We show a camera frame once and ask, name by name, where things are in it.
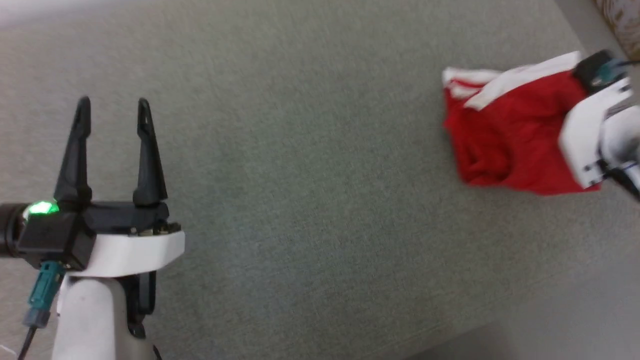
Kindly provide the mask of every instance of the red cloth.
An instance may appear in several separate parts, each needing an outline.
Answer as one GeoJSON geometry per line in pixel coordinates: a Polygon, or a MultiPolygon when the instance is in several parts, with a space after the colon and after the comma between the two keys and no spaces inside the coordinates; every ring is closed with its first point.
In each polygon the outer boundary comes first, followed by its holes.
{"type": "Polygon", "coordinates": [[[512,90],[507,86],[503,94],[471,107],[465,104],[487,83],[461,78],[453,75],[445,80],[444,126],[464,182],[540,195],[599,189],[583,190],[575,182],[558,146],[565,115],[586,96],[570,71],[542,76],[512,90]]]}

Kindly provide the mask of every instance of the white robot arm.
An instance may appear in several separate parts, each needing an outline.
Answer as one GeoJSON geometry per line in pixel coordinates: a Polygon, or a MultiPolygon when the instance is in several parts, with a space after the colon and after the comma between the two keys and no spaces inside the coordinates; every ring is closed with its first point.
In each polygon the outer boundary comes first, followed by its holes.
{"type": "Polygon", "coordinates": [[[151,110],[138,103],[138,187],[131,202],[92,202],[86,182],[89,98],[76,110],[53,201],[0,204],[0,257],[38,269],[23,324],[19,360],[47,326],[60,291],[54,360],[160,360],[142,321],[156,305],[156,271],[184,253],[185,234],[169,222],[151,110]]]}
{"type": "Polygon", "coordinates": [[[559,146],[582,187],[613,179],[640,201],[640,106],[625,64],[600,51],[577,65],[588,97],[567,114],[559,146]]]}

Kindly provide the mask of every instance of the white stripe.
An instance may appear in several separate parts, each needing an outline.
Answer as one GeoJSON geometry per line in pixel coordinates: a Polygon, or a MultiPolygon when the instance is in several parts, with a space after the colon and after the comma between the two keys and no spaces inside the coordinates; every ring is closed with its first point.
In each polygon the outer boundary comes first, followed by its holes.
{"type": "Polygon", "coordinates": [[[447,88],[449,88],[451,97],[458,100],[468,99],[480,91],[479,88],[470,88],[459,84],[450,84],[447,88]]]}
{"type": "Polygon", "coordinates": [[[580,52],[564,54],[539,64],[525,65],[503,72],[465,103],[466,108],[482,110],[507,92],[549,75],[568,71],[580,62],[580,52]]]}
{"type": "Polygon", "coordinates": [[[6,347],[4,345],[0,345],[0,348],[3,349],[6,352],[9,352],[9,353],[13,354],[13,356],[15,356],[15,357],[18,356],[18,354],[16,354],[15,351],[11,350],[10,348],[8,348],[8,347],[6,347]]]}
{"type": "Polygon", "coordinates": [[[467,70],[457,69],[455,67],[447,67],[442,72],[442,84],[446,87],[451,80],[457,79],[466,83],[483,85],[502,74],[495,70],[467,70]]]}

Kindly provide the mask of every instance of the gray carpet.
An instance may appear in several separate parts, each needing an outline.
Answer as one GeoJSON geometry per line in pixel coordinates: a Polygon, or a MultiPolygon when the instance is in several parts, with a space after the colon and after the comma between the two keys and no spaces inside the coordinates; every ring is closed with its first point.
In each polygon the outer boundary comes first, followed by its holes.
{"type": "MultiPolygon", "coordinates": [[[[576,49],[551,0],[158,0],[5,29],[0,199],[51,196],[83,94],[95,198],[128,198],[145,96],[188,233],[147,322],[166,359],[408,356],[637,249],[621,192],[468,188],[441,127],[446,65],[576,49]]],[[[17,349],[35,273],[0,271],[17,349]]]]}

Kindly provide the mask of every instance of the green led light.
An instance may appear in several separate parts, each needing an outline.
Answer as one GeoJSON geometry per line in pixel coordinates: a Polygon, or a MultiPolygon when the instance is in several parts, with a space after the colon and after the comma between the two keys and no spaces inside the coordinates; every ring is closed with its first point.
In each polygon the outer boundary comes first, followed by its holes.
{"type": "Polygon", "coordinates": [[[40,201],[29,207],[29,214],[51,214],[60,211],[58,204],[49,201],[40,201]]]}

